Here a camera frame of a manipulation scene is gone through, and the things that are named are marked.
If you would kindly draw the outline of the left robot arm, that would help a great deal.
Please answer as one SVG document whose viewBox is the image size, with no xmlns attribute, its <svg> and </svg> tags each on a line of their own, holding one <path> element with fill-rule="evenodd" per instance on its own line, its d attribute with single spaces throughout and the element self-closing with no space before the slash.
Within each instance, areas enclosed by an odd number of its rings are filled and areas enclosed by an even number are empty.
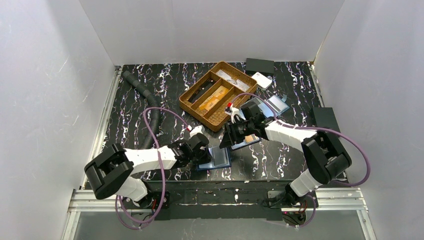
<svg viewBox="0 0 424 240">
<path fill-rule="evenodd" d="M 152 170 L 171 170 L 211 160 L 209 140 L 202 133 L 158 149 L 128 149 L 113 144 L 91 160 L 84 172 L 95 198 L 119 195 L 140 201 L 149 194 L 147 185 L 133 175 Z"/>
</svg>

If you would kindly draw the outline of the navy blue card holder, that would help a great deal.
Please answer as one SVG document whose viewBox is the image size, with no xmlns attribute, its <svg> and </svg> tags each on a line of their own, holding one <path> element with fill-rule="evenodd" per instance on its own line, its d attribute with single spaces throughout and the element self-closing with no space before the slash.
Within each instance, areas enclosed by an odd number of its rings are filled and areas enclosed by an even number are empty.
<svg viewBox="0 0 424 240">
<path fill-rule="evenodd" d="M 196 169 L 198 171 L 215 170 L 231 167 L 231 155 L 228 148 L 220 148 L 219 146 L 210 147 L 208 149 L 210 161 L 199 164 Z"/>
</svg>

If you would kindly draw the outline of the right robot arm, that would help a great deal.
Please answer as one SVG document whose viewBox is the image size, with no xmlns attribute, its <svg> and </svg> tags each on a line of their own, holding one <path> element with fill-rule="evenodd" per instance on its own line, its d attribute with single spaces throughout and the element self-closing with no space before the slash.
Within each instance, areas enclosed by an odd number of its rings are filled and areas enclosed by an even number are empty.
<svg viewBox="0 0 424 240">
<path fill-rule="evenodd" d="M 326 185 L 352 164 L 352 159 L 339 138 L 320 130 L 297 129 L 279 119 L 267 117 L 257 104 L 247 103 L 241 109 L 230 102 L 225 113 L 231 120 L 224 124 L 224 136 L 219 147 L 240 144 L 247 136 L 286 144 L 303 153 L 307 169 L 285 186 L 278 201 L 296 203 L 308 193 Z"/>
</svg>

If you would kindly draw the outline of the white card black stripe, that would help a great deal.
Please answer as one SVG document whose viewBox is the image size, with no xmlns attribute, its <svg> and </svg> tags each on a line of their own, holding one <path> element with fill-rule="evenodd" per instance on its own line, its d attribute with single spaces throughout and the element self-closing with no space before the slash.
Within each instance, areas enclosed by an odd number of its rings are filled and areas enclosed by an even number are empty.
<svg viewBox="0 0 424 240">
<path fill-rule="evenodd" d="M 242 92 L 247 92 L 250 88 L 249 85 L 247 85 L 246 83 L 244 83 L 243 81 L 241 81 L 239 79 L 231 80 L 230 82 L 233 86 L 240 89 Z"/>
</svg>

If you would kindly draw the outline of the orange VIP card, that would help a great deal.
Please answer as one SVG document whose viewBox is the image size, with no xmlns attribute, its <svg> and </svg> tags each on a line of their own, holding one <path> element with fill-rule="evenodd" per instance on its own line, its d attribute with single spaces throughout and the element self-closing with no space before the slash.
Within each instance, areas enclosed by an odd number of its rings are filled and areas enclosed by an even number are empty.
<svg viewBox="0 0 424 240">
<path fill-rule="evenodd" d="M 209 111 L 211 108 L 213 108 L 218 102 L 220 101 L 219 98 L 216 97 L 212 97 L 210 99 L 205 100 L 200 106 L 199 106 L 199 110 L 203 111 Z"/>
</svg>

